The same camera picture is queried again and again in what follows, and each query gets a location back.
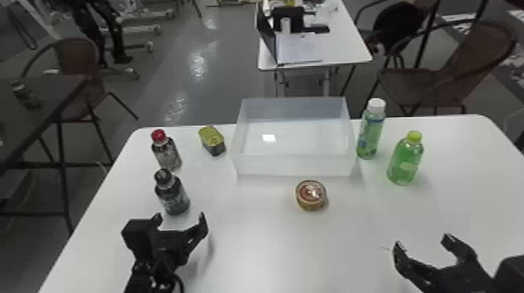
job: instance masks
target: paper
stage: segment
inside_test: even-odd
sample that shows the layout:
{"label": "paper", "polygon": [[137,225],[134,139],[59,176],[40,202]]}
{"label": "paper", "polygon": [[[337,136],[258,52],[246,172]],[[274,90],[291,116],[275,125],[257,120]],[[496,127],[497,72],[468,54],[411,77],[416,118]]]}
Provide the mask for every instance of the paper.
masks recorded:
{"label": "paper", "polygon": [[320,50],[314,34],[288,34],[277,36],[278,63],[293,64],[321,62]]}

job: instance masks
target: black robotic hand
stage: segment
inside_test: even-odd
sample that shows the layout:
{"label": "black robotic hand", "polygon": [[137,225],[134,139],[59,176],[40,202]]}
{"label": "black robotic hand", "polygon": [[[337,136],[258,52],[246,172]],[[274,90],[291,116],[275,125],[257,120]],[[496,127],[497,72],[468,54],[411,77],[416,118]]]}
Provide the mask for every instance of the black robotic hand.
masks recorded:
{"label": "black robotic hand", "polygon": [[190,253],[207,236],[208,227],[204,213],[198,224],[184,231],[159,231],[162,216],[151,219],[132,219],[122,230],[126,245],[135,256],[131,277],[125,293],[172,293],[182,280],[175,271],[185,265]]}
{"label": "black robotic hand", "polygon": [[396,270],[424,293],[523,293],[524,255],[504,259],[492,279],[475,251],[451,234],[441,244],[457,258],[454,266],[438,269],[409,258],[401,242],[393,246]]}

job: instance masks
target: plastic bottle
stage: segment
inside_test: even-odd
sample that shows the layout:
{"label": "plastic bottle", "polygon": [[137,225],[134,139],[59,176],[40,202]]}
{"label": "plastic bottle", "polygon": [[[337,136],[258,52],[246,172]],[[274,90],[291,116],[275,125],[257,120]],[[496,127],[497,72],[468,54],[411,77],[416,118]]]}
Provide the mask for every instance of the plastic bottle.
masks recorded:
{"label": "plastic bottle", "polygon": [[180,178],[172,175],[168,169],[160,169],[154,173],[154,180],[157,183],[154,192],[168,214],[176,216],[187,210],[189,198]]}
{"label": "plastic bottle", "polygon": [[378,140],[386,118],[385,108],[386,102],[379,98],[373,98],[367,103],[360,123],[359,140],[356,143],[356,154],[362,159],[371,159],[377,152]]}
{"label": "plastic bottle", "polygon": [[164,130],[153,131],[151,139],[153,140],[151,149],[160,164],[160,168],[175,171],[182,166],[182,159],[176,149],[175,142],[171,137],[165,135]]}
{"label": "plastic bottle", "polygon": [[397,143],[388,167],[388,178],[397,185],[406,185],[415,178],[424,147],[420,140],[422,133],[410,131]]}

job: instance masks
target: yellow cap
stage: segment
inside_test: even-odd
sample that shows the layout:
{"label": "yellow cap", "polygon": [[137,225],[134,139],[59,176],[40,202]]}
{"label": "yellow cap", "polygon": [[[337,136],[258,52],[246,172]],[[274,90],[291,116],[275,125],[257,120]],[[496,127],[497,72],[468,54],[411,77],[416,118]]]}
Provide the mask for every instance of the yellow cap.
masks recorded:
{"label": "yellow cap", "polygon": [[422,139],[422,133],[420,133],[420,131],[412,130],[408,132],[406,139],[418,143]]}

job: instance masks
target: canned food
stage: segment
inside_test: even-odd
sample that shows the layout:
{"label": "canned food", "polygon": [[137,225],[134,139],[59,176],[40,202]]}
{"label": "canned food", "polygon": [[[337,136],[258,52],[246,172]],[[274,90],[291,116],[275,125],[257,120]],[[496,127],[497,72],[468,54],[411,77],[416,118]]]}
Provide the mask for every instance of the canned food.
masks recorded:
{"label": "canned food", "polygon": [[198,135],[202,140],[202,145],[211,156],[216,157],[225,152],[224,136],[215,127],[202,127]]}
{"label": "canned food", "polygon": [[296,202],[304,210],[319,210],[328,201],[326,189],[316,180],[305,180],[295,188]]}

